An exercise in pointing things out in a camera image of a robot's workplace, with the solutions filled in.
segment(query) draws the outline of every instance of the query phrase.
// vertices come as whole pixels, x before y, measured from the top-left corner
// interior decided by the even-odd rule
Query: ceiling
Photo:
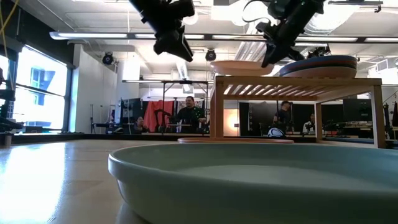
[[[114,0],[20,0],[20,6],[53,29],[61,32],[152,32],[147,24],[141,22],[140,15],[125,0],[121,3],[105,3]],[[213,0],[194,1],[199,20],[192,26],[186,26],[186,33],[242,34],[248,26],[236,26],[231,21],[211,20],[209,13]],[[332,35],[388,35],[398,36],[398,6],[383,8],[374,13],[374,8],[361,8]],[[239,42],[188,41],[194,51],[194,60],[188,63],[189,70],[208,70],[205,60],[207,48],[214,48],[217,60],[234,59]],[[97,40],[85,49],[103,55],[102,51],[118,49],[115,56],[122,60],[128,49],[134,46],[146,65],[144,73],[170,73],[175,69],[175,61],[169,55],[156,55],[153,40]],[[396,44],[330,44],[332,54],[357,55],[361,62],[367,59],[398,55]]]

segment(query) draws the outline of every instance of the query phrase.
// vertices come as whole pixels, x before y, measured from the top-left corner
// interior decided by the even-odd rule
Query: wooden rack
[[[374,146],[386,147],[380,78],[216,76],[211,89],[210,136],[222,138],[224,100],[313,101],[317,142],[322,141],[321,103],[371,93]]]

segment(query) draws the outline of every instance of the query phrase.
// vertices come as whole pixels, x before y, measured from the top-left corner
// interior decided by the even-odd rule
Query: light blue plate
[[[153,224],[393,223],[398,152],[302,144],[121,149],[109,171]]]

